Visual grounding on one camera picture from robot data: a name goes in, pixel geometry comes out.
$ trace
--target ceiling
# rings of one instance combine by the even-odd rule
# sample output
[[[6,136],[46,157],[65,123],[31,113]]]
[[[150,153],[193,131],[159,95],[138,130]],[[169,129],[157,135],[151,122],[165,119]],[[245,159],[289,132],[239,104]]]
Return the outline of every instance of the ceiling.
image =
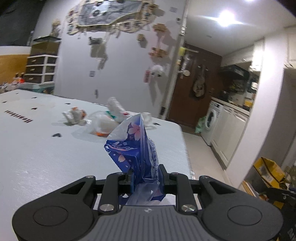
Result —
[[[244,24],[222,27],[205,18],[217,18],[223,10],[234,13],[236,21]],[[276,0],[191,0],[185,41],[224,56],[295,24],[296,18]]]

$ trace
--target toy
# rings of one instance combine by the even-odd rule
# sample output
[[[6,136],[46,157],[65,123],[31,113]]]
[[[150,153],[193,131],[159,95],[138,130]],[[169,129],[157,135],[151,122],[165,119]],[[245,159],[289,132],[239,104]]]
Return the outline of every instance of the toy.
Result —
[[[156,64],[151,68],[151,75],[161,77],[163,75],[163,67]]]
[[[55,18],[52,21],[52,31],[49,34],[50,36],[53,36],[56,38],[59,36],[59,32],[60,32],[59,25],[61,25],[61,21],[59,19]]]

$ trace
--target yellow box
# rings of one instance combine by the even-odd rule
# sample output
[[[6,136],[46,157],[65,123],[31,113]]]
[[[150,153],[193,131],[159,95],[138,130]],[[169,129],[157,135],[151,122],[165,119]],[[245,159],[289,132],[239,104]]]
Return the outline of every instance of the yellow box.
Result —
[[[285,173],[274,161],[260,157],[253,166],[268,187],[281,189],[280,183],[283,182]]]

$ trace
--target doorway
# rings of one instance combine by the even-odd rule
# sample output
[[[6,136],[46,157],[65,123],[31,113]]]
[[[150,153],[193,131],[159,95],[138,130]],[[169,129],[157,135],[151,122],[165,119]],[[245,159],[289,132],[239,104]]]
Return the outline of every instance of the doorway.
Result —
[[[185,44],[185,47],[198,51],[198,53],[190,50],[185,52],[190,58],[189,64],[186,66],[186,70],[190,71],[190,75],[178,74],[167,120],[195,128],[199,118],[207,114],[211,97],[217,96],[230,83],[218,74],[222,60],[221,56],[189,44]],[[201,97],[196,97],[193,86],[201,73],[202,65],[206,68],[205,93]]]

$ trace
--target white tabletop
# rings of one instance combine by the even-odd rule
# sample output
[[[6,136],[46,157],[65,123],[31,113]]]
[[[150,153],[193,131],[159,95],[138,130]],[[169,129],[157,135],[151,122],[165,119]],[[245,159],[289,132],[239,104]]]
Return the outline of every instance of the white tabletop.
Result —
[[[84,126],[65,124],[62,112],[75,106],[87,114],[107,110],[105,106],[81,100],[25,90],[0,94],[0,240],[17,240],[11,219],[23,204],[86,175],[104,179],[119,171],[104,150],[106,138],[88,134]],[[7,110],[33,121],[25,123],[5,113]],[[191,178],[179,125],[157,118],[153,122],[160,126],[153,125],[146,131],[155,142],[159,163],[168,172]],[[56,133],[62,137],[52,137]],[[174,204],[174,196],[167,195],[162,203]]]

